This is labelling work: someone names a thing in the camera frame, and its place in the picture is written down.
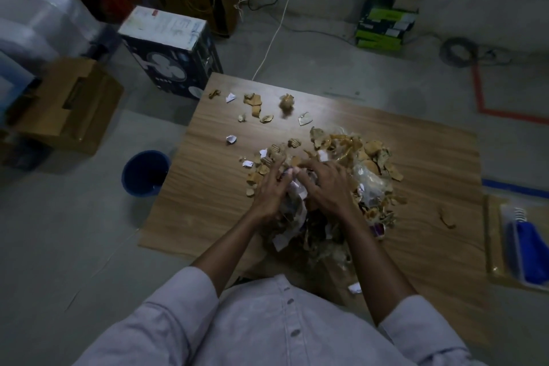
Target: blue trash bin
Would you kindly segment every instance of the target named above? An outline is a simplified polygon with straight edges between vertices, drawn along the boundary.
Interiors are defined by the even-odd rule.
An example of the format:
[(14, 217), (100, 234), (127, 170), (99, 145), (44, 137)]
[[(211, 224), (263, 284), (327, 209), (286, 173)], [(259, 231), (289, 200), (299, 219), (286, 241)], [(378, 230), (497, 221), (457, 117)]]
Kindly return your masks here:
[(160, 151), (143, 151), (131, 158), (122, 171), (122, 185), (134, 197), (157, 195), (168, 175), (171, 161)]

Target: concrete floor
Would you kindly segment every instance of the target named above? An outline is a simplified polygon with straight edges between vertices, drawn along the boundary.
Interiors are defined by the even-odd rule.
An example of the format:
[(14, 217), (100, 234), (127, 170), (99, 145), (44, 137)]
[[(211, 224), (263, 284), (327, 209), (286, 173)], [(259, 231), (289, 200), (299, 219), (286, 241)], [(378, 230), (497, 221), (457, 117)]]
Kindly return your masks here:
[[(340, 22), (288, 17), (287, 24), (352, 32)], [(250, 79), (275, 29), (269, 15), (246, 12), (237, 33), (217, 43), (225, 73)], [(55, 152), (33, 173), (0, 170), (0, 364), (71, 364), (101, 331), (188, 263), (136, 246), (132, 234), (153, 201), (128, 196), (120, 174), (142, 150), (173, 154), (196, 102), (158, 91), (124, 47), (108, 69), (126, 94), (94, 157)], [(536, 67), (527, 73), (491, 69), (487, 102), (521, 93), (521, 111), (547, 113), (539, 106), (547, 96), (537, 83), (543, 76)], [(472, 130), (485, 178), (549, 189), (549, 145), (543, 142), (549, 128), (478, 115), (469, 71), (442, 64), (435, 39), (421, 39), (395, 58), (282, 29), (257, 81)], [(549, 314), (547, 296), (496, 286), (490, 293), (494, 347), (473, 347), (475, 356), (497, 365), (546, 364), (549, 328), (539, 319)]]

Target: wood grain tabletop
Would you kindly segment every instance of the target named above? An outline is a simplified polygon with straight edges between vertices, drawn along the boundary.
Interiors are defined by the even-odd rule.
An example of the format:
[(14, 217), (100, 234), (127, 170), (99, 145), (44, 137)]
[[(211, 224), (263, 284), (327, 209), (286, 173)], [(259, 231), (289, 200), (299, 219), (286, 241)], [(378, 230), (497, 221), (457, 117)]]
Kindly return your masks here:
[[(207, 94), (220, 90), (221, 96)], [(237, 96), (226, 103), (229, 93)], [(244, 94), (261, 95), (262, 124), (251, 116)], [(279, 98), (295, 98), (291, 115), (279, 109)], [(298, 116), (310, 112), (313, 122), (299, 126)], [(238, 122), (245, 113), (246, 121)], [(141, 231), (140, 245), (182, 257), (196, 258), (237, 222), (251, 204), (245, 195), (246, 175), (239, 157), (253, 157), (271, 144), (298, 138), (312, 150), (309, 131), (342, 127), (365, 140), (383, 141), (391, 161), (404, 175), (394, 182), (395, 193), (408, 198), (397, 207), (397, 222), (383, 246), (463, 339), (486, 345), (486, 285), (482, 191), (477, 139), (474, 134), (441, 124), (399, 116), (214, 73), (174, 157), (170, 171)], [(226, 136), (236, 135), (228, 145)], [(456, 220), (448, 229), (439, 217), (444, 205)], [(303, 254), (289, 246), (276, 254), (256, 235), (237, 269), (251, 277), (285, 273), (296, 286), (335, 303), (365, 310), (361, 295), (347, 286), (356, 282), (330, 261), (307, 269)]]

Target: forearm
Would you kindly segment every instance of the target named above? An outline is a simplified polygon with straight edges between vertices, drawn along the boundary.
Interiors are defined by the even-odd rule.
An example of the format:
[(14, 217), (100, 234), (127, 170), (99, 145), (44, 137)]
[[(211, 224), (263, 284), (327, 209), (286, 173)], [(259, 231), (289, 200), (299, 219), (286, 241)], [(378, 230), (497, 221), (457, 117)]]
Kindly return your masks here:
[(191, 266), (208, 275), (219, 296), (244, 254), (261, 219), (248, 211), (228, 232), (201, 254)]
[(341, 220), (362, 294), (376, 325), (416, 290), (357, 214)]

